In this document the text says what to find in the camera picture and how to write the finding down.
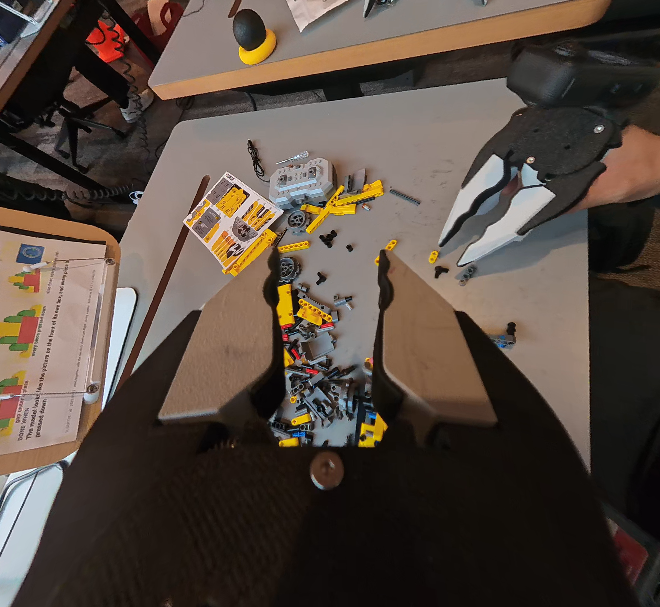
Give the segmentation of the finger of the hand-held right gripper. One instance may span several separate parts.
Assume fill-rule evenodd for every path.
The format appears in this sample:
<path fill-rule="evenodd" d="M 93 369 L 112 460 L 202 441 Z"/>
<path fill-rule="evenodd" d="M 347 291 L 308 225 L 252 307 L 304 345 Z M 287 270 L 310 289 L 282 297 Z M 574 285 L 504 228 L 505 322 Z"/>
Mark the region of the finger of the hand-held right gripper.
<path fill-rule="evenodd" d="M 505 247 L 519 238 L 519 230 L 541 211 L 554 194 L 543 185 L 523 187 L 510 199 L 502 217 L 488 226 L 483 235 L 470 244 L 457 261 L 463 267 Z"/>
<path fill-rule="evenodd" d="M 511 168 L 496 154 L 478 155 L 466 174 L 443 226 L 438 244 L 444 247 L 467 219 L 510 180 Z"/>

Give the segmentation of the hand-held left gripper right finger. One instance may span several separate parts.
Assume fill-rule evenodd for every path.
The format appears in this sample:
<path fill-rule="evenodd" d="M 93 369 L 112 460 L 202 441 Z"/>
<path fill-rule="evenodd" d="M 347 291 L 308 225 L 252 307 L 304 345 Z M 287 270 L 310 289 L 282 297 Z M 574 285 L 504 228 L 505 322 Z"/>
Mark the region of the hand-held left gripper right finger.
<path fill-rule="evenodd" d="M 441 424 L 492 428 L 498 418 L 455 309 L 396 254 L 380 250 L 372 398 L 388 426 L 430 444 Z"/>

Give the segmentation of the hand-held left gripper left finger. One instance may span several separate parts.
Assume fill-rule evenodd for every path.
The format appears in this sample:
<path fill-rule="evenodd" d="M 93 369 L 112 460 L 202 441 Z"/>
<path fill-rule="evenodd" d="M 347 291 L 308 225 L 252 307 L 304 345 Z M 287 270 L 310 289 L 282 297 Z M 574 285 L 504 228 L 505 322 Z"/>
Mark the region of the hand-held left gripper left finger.
<path fill-rule="evenodd" d="M 271 248 L 204 304 L 158 414 L 161 423 L 243 425 L 276 413 L 284 399 L 279 267 Z"/>

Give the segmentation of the neighbouring grey desk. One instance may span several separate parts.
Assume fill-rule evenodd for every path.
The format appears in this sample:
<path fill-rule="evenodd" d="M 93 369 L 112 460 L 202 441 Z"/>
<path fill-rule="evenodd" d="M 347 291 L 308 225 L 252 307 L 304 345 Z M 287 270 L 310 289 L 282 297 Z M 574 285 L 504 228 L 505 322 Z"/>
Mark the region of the neighbouring grey desk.
<path fill-rule="evenodd" d="M 140 325 L 156 292 L 175 242 L 183 229 L 182 219 L 193 205 L 202 176 L 213 175 L 211 159 L 199 158 L 199 141 L 185 120 L 173 129 L 146 187 L 143 201 L 128 223 L 121 241 L 119 286 L 136 291 L 136 308 L 123 338 L 112 391 L 105 397 L 105 410 L 119 388 L 120 369 L 128 362 Z M 57 467 L 23 470 L 1 478 L 11 485 L 1 507 L 1 603 L 10 604 L 34 558 L 45 521 L 61 485 Z"/>

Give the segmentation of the side desk with wooden edge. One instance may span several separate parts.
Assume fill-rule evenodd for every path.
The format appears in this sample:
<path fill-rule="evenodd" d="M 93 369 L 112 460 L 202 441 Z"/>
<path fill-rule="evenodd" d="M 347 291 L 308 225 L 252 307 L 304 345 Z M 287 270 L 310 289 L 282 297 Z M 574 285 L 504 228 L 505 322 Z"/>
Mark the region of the side desk with wooden edge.
<path fill-rule="evenodd" d="M 244 89 L 590 25 L 611 0 L 395 0 L 362 16 L 352 0 L 302 33 L 285 0 L 191 0 L 148 84 L 163 100 Z M 250 8 L 276 49 L 247 66 L 229 14 Z"/>

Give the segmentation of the person's right hand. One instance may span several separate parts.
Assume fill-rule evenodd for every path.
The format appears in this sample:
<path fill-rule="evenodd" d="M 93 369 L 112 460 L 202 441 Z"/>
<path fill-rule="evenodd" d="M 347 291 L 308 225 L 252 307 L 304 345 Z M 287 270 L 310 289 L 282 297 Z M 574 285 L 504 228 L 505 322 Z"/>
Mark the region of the person's right hand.
<path fill-rule="evenodd" d="M 659 136 L 629 125 L 620 147 L 608 151 L 606 166 L 570 213 L 610 204 L 627 204 L 659 194 Z"/>

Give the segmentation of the large yellow panel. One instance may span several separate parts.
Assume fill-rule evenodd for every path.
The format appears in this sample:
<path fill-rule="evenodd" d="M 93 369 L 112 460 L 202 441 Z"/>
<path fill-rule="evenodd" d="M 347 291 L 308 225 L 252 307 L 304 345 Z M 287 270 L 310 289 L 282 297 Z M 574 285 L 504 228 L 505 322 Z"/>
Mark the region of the large yellow panel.
<path fill-rule="evenodd" d="M 240 256 L 233 265 L 231 265 L 228 269 L 223 270 L 222 272 L 231 276 L 237 276 L 269 248 L 271 248 L 271 243 L 269 242 L 266 244 L 262 243 L 260 245 L 255 243 L 242 256 Z"/>
<path fill-rule="evenodd" d="M 264 230 L 245 252 L 245 257 L 258 257 L 260 254 L 272 247 L 278 239 L 278 233 L 270 229 Z"/>

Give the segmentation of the heap of yellow beams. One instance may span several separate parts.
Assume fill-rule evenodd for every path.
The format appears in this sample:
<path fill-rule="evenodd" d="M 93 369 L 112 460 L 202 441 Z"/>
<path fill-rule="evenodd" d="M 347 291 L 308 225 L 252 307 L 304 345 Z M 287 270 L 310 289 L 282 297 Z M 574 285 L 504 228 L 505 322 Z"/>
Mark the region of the heap of yellow beams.
<path fill-rule="evenodd" d="M 358 194 L 343 196 L 343 186 L 339 187 L 324 207 L 312 204 L 303 204 L 301 210 L 313 216 L 306 228 L 306 233 L 312 234 L 317 228 L 331 215 L 342 216 L 352 215 L 356 212 L 358 204 L 371 201 L 384 194 L 384 187 L 381 180 L 366 184 Z"/>

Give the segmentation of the yellow black sticker sheet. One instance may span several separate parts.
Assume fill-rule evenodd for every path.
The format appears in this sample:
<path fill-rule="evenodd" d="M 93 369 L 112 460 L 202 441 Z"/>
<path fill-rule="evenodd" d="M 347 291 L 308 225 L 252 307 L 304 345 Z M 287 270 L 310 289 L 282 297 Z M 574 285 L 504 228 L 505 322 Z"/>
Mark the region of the yellow black sticker sheet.
<path fill-rule="evenodd" d="M 183 220 L 183 225 L 228 269 L 283 210 L 226 172 Z"/>

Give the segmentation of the wooden document stand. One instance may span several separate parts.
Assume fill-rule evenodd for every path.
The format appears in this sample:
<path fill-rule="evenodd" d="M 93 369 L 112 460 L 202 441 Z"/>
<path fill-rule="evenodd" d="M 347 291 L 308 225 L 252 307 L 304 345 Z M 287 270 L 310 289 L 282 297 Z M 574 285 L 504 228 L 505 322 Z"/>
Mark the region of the wooden document stand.
<path fill-rule="evenodd" d="M 106 264 L 108 266 L 97 309 L 97 327 L 95 339 L 92 343 L 92 357 L 88 375 L 89 385 L 84 392 L 85 404 L 78 424 L 77 437 L 69 443 L 1 455 L 1 474 L 9 475 L 18 471 L 32 470 L 54 464 L 65 460 L 78 451 L 83 439 L 102 412 L 105 397 L 109 396 L 113 383 L 115 371 L 113 368 L 109 368 L 108 365 L 114 362 L 114 359 L 111 358 L 112 344 L 114 343 L 111 336 L 115 326 L 113 314 L 116 308 L 117 293 L 120 294 L 120 297 L 126 296 L 128 298 L 128 321 L 131 320 L 135 308 L 136 296 L 131 289 L 118 289 L 120 245 L 107 232 L 82 223 L 7 208 L 1 209 L 1 230 L 17 231 L 38 237 L 79 240 L 82 242 L 104 242 L 106 244 Z"/>

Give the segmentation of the grey battery hub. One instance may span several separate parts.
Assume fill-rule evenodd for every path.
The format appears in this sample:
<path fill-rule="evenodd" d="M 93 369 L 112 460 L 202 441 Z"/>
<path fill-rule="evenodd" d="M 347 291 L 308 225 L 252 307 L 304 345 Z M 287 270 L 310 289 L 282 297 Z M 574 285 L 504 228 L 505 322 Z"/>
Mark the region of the grey battery hub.
<path fill-rule="evenodd" d="M 337 189 L 334 164 L 324 158 L 279 168 L 269 180 L 268 198 L 281 209 L 323 205 Z"/>

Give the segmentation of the printed instruction sheet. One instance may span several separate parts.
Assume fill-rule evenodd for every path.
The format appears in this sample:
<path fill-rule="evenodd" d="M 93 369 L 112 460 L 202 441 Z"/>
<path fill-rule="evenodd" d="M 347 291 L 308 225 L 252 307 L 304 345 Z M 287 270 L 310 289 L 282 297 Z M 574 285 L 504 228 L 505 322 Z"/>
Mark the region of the printed instruction sheet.
<path fill-rule="evenodd" d="M 1 231 L 1 454 L 69 443 L 85 404 L 106 244 Z"/>

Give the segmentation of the black dome-shaped device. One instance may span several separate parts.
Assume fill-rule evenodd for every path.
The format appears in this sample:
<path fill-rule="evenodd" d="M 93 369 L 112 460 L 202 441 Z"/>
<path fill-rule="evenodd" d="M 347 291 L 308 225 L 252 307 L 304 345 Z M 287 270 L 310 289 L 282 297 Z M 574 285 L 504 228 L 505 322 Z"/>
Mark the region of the black dome-shaped device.
<path fill-rule="evenodd" d="M 235 14 L 232 31 L 238 46 L 246 52 L 258 49 L 267 38 L 262 18 L 252 9 L 240 9 Z"/>

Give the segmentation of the dark wooden-edged table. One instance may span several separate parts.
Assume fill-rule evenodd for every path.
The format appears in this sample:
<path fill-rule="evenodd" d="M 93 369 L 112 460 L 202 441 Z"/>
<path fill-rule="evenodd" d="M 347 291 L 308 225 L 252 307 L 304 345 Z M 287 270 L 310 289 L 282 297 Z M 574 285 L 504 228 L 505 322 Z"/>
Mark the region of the dark wooden-edged table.
<path fill-rule="evenodd" d="M 55 30 L 78 1 L 54 0 L 44 23 L 37 28 L 36 33 L 18 38 L 10 45 L 1 47 L 2 107 L 6 105 L 37 57 L 44 50 Z M 162 51 L 154 46 L 152 41 L 134 24 L 131 17 L 116 0 L 99 1 L 102 7 L 110 13 L 110 16 L 120 24 L 135 45 L 145 54 L 151 65 L 155 66 L 161 57 Z"/>

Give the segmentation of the clear acrylic holder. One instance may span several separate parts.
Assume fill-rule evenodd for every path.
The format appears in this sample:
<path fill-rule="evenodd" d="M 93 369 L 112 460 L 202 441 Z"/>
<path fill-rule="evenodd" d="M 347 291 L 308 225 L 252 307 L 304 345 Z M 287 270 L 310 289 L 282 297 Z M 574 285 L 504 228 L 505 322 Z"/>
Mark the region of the clear acrylic holder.
<path fill-rule="evenodd" d="M 53 7 L 53 0 L 1 0 L 1 45 L 37 34 Z"/>

